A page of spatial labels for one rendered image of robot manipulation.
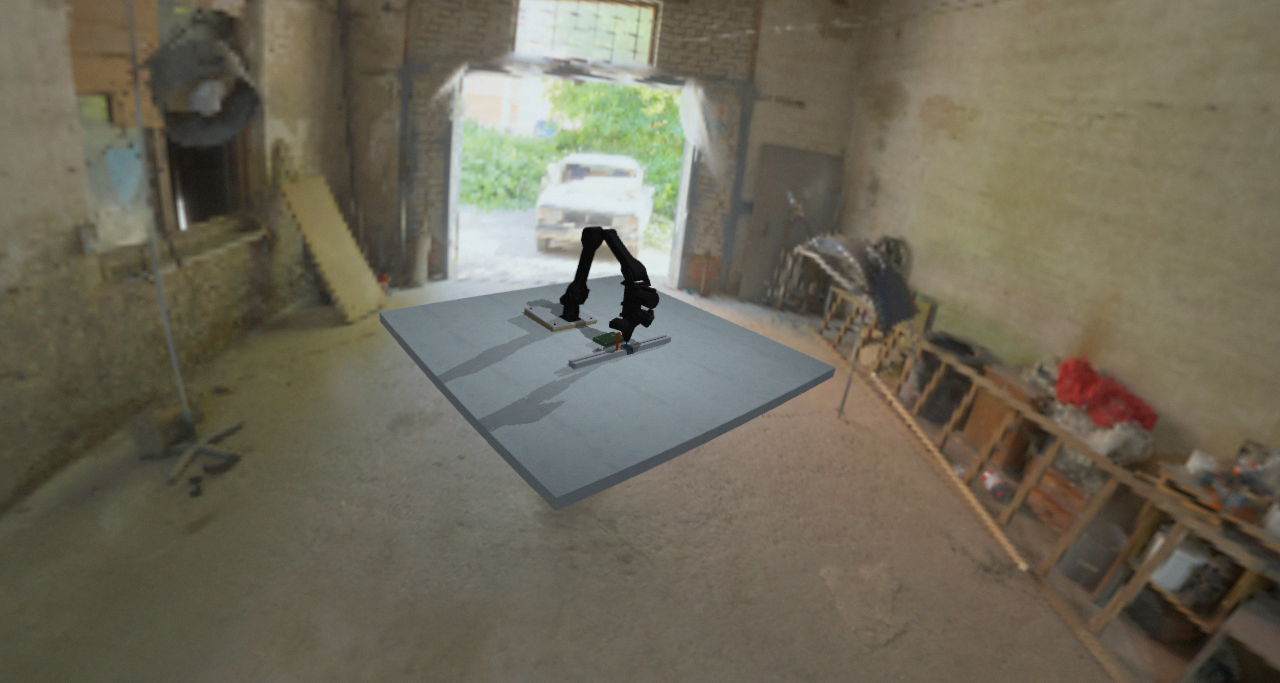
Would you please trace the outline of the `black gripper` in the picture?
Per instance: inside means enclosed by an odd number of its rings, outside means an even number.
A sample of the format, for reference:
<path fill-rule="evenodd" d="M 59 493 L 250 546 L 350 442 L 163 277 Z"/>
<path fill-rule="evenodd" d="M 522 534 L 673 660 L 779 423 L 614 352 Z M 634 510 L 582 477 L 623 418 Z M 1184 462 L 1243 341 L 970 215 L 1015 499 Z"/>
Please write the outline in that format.
<path fill-rule="evenodd" d="M 625 299 L 623 299 L 623 303 L 621 303 L 621 304 L 623 306 L 623 308 L 622 308 L 622 313 L 620 313 L 620 317 L 623 317 L 623 318 L 613 318 L 613 320 L 611 320 L 609 327 L 612 327 L 612 329 L 620 329 L 620 331 L 622 333 L 622 335 L 625 338 L 625 342 L 628 342 L 630 338 L 632 336 L 634 329 L 636 326 L 639 326 L 637 320 L 636 320 L 635 324 L 632 322 L 634 311 L 639 310 L 641 304 L 627 303 L 627 301 L 625 301 Z"/>

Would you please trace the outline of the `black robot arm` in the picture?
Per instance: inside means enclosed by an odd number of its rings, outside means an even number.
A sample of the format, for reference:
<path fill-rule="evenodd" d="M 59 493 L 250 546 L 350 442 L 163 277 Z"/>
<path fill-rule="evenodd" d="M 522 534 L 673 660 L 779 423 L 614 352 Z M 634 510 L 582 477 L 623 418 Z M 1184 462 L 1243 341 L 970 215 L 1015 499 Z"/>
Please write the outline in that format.
<path fill-rule="evenodd" d="M 604 229 L 603 226 L 586 226 L 582 229 L 582 255 L 573 281 L 567 288 L 566 294 L 561 297 L 561 304 L 564 304 L 561 318 L 568 320 L 568 322 L 581 320 L 579 318 L 579 304 L 584 304 L 589 294 L 586 285 L 588 274 L 593 263 L 593 256 L 603 240 L 605 240 L 611 253 L 616 256 L 621 265 L 621 272 L 625 278 L 625 281 L 621 281 L 621 285 L 625 285 L 623 299 L 627 303 L 637 303 L 649 308 L 641 310 L 640 306 L 639 310 L 635 310 L 632 322 L 635 324 L 637 320 L 637 324 L 643 324 L 644 327 L 652 326 L 652 320 L 655 317 L 654 308 L 659 303 L 657 288 L 652 288 L 646 267 L 628 253 L 628 249 L 620 240 L 616 229 Z"/>

